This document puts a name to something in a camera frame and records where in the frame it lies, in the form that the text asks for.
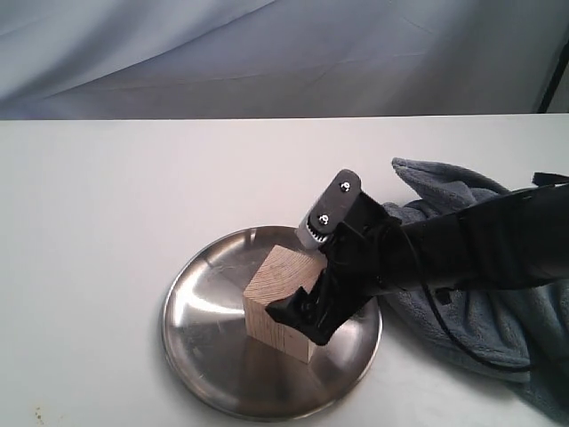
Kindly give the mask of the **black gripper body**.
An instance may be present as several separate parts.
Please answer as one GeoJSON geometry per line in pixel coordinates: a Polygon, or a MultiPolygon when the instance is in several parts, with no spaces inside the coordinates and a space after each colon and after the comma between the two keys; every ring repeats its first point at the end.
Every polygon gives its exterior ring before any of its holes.
{"type": "Polygon", "coordinates": [[[319,251],[327,265],[315,286],[333,298],[338,328],[375,296],[422,288],[421,262],[401,221],[367,195],[319,251]]]}

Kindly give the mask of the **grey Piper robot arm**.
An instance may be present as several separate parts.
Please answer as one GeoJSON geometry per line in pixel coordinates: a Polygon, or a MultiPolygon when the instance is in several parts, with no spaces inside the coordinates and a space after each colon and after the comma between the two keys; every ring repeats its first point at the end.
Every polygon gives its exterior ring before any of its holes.
{"type": "Polygon", "coordinates": [[[521,189],[434,219],[403,224],[337,173],[297,230],[326,259],[311,290],[267,313],[317,345],[373,297],[415,289],[518,290],[568,276],[568,180],[538,173],[521,189]]]}

